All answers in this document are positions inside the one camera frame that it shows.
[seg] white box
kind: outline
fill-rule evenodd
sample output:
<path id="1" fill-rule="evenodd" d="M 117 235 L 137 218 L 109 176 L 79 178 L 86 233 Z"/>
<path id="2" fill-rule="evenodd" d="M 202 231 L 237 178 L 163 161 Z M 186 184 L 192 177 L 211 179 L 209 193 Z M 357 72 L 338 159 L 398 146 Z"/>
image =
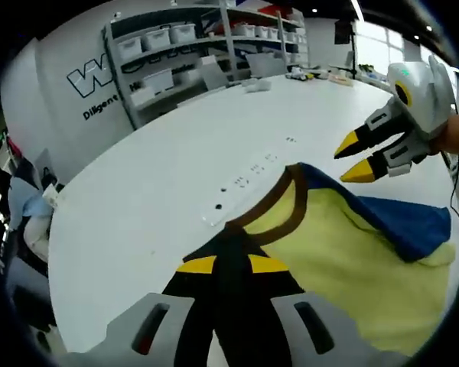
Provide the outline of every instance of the white box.
<path id="1" fill-rule="evenodd" d="M 296 33 L 286 32 L 285 36 L 287 42 L 292 42 L 293 44 L 298 42 L 298 35 Z"/>
<path id="2" fill-rule="evenodd" d="M 302 63 L 304 58 L 301 54 L 291 54 L 291 63 Z"/>
<path id="3" fill-rule="evenodd" d="M 305 28 L 295 28 L 294 32 L 297 34 L 306 34 L 306 29 Z"/>
<path id="4" fill-rule="evenodd" d="M 217 63 L 216 56 L 215 55 L 209 55 L 209 56 L 204 56 L 201 57 L 197 61 L 197 65 L 211 65 L 212 63 Z"/>
<path id="5" fill-rule="evenodd" d="M 194 41 L 196 39 L 195 27 L 195 24 L 174 25 L 168 32 L 170 34 L 171 43 L 185 44 Z"/>
<path id="6" fill-rule="evenodd" d="M 192 83 L 196 83 L 198 80 L 202 80 L 200 71 L 197 69 L 184 71 L 183 73 L 179 74 L 178 78 L 181 84 L 192 84 Z"/>
<path id="7" fill-rule="evenodd" d="M 269 27 L 258 25 L 255 27 L 255 36 L 261 38 L 269 38 Z"/>
<path id="8" fill-rule="evenodd" d="M 142 52 L 141 49 L 141 38 L 135 37 L 131 40 L 120 42 L 117 47 L 123 60 L 127 60 L 131 57 L 139 55 Z"/>
<path id="9" fill-rule="evenodd" d="M 174 77 L 171 74 L 171 69 L 162 70 L 158 73 L 144 77 L 143 85 L 145 87 L 151 87 L 155 94 L 172 88 L 174 86 Z"/>
<path id="10" fill-rule="evenodd" d="M 150 86 L 138 89 L 131 93 L 132 104 L 135 105 L 135 107 L 142 105 L 143 103 L 149 101 L 150 99 L 153 99 L 154 97 L 155 92 Z"/>
<path id="11" fill-rule="evenodd" d="M 240 23 L 233 29 L 235 36 L 255 37 L 255 25 Z"/>
<path id="12" fill-rule="evenodd" d="M 146 50 L 157 50 L 159 48 L 170 46 L 168 28 L 148 32 L 143 36 L 142 40 L 143 46 L 145 46 Z"/>
<path id="13" fill-rule="evenodd" d="M 288 20 L 293 21 L 294 23 L 297 23 L 299 25 L 304 25 L 304 16 L 302 13 L 300 14 L 289 14 L 288 15 Z"/>
<path id="14" fill-rule="evenodd" d="M 285 53 L 285 61 L 287 64 L 292 63 L 292 54 L 290 52 Z"/>
<path id="15" fill-rule="evenodd" d="M 277 28 L 269 28 L 269 40 L 278 40 Z"/>

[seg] white table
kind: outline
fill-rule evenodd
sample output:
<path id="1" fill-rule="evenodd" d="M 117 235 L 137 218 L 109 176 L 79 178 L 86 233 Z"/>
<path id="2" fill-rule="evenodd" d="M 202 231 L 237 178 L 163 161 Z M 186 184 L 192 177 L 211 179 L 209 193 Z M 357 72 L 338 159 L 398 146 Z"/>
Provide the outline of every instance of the white table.
<path id="1" fill-rule="evenodd" d="M 87 351 L 112 319 L 147 293 L 163 291 L 181 259 L 223 228 L 201 219 L 203 205 L 249 157 L 293 136 L 298 149 L 289 164 L 313 164 L 338 180 L 367 153 L 335 161 L 335 149 L 390 96 L 360 82 L 277 76 L 269 92 L 246 94 L 237 86 L 176 109 L 97 158 L 64 189 L 53 217 L 50 293 L 66 348 Z M 255 205 L 283 169 L 232 217 Z M 452 191 L 440 155 L 401 177 L 345 186 L 357 195 L 440 207 L 449 207 Z M 451 215 L 457 254 L 446 309 L 459 282 L 459 220 Z"/>

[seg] electrical outlet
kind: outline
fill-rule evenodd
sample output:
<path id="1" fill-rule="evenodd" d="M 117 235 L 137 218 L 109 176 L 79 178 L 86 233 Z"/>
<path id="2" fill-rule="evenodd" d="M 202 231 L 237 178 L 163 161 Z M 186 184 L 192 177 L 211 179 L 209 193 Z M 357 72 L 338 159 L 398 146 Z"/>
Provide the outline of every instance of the electrical outlet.
<path id="1" fill-rule="evenodd" d="M 283 152 L 289 152 L 289 145 L 297 143 L 293 137 L 285 138 L 285 144 L 279 147 L 280 153 L 266 152 L 258 156 L 241 174 L 226 182 L 219 188 L 218 194 L 203 208 L 202 219 L 211 226 L 217 226 L 226 219 L 234 209 L 241 204 L 260 183 L 271 173 L 281 170 L 286 162 Z"/>

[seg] black cable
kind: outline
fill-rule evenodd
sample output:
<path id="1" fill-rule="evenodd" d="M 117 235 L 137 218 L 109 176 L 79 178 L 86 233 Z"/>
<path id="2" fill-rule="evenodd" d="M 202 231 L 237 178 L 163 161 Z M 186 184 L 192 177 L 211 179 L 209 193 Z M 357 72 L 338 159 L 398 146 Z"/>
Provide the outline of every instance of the black cable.
<path id="1" fill-rule="evenodd" d="M 456 192 L 458 181 L 459 181 L 459 155 L 457 156 L 457 172 L 456 172 L 456 179 L 454 181 L 454 189 L 452 189 L 452 194 L 451 194 L 451 209 L 454 213 L 456 213 L 457 217 L 459 218 L 459 212 L 452 206 L 452 199 L 454 199 L 454 193 Z"/>

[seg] brown collar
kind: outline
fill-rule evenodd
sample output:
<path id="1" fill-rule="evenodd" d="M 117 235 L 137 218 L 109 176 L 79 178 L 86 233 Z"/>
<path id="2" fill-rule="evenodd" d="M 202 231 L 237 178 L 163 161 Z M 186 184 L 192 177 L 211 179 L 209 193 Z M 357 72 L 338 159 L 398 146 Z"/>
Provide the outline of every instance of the brown collar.
<path id="1" fill-rule="evenodd" d="M 292 181 L 295 182 L 296 195 L 294 209 L 289 218 L 280 226 L 249 236 L 252 240 L 263 246 L 277 241 L 293 232 L 301 224 L 306 214 L 308 201 L 308 185 L 306 184 L 306 179 L 304 178 L 299 164 L 287 166 L 275 186 L 265 195 L 265 197 L 245 214 L 227 222 L 225 229 L 231 229 L 235 226 L 244 227 L 257 220 L 282 198 L 282 195 L 284 195 Z"/>

